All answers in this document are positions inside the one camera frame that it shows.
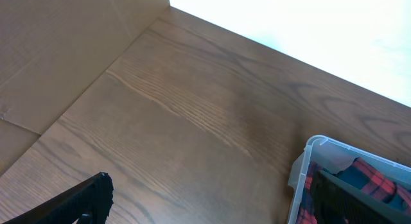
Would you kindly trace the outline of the red navy plaid shirt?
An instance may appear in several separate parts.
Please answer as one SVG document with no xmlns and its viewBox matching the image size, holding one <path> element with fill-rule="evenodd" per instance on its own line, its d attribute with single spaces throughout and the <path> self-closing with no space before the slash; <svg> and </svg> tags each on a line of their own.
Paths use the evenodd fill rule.
<svg viewBox="0 0 411 224">
<path fill-rule="evenodd" d="M 325 171 L 326 168 L 316 162 L 310 163 L 297 215 L 297 224 L 317 224 L 310 187 L 314 174 L 320 170 Z M 392 208 L 410 214 L 410 191 L 385 177 L 360 157 L 355 158 L 348 168 L 338 172 L 335 176 Z"/>
</svg>

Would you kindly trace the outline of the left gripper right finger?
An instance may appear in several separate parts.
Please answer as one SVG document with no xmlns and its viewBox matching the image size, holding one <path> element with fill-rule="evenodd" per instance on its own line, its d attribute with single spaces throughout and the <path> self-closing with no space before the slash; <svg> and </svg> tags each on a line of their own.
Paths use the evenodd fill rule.
<svg viewBox="0 0 411 224">
<path fill-rule="evenodd" d="M 320 224 L 407 224 L 410 215 L 361 192 L 325 172 L 313 177 L 310 194 L 314 216 Z"/>
</svg>

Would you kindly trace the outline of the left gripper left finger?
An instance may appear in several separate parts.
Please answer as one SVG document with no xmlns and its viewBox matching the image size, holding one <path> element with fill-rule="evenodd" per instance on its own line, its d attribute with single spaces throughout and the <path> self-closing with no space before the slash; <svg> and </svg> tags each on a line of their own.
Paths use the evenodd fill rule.
<svg viewBox="0 0 411 224">
<path fill-rule="evenodd" d="M 113 205 L 114 186 L 99 172 L 5 224 L 105 224 Z"/>
</svg>

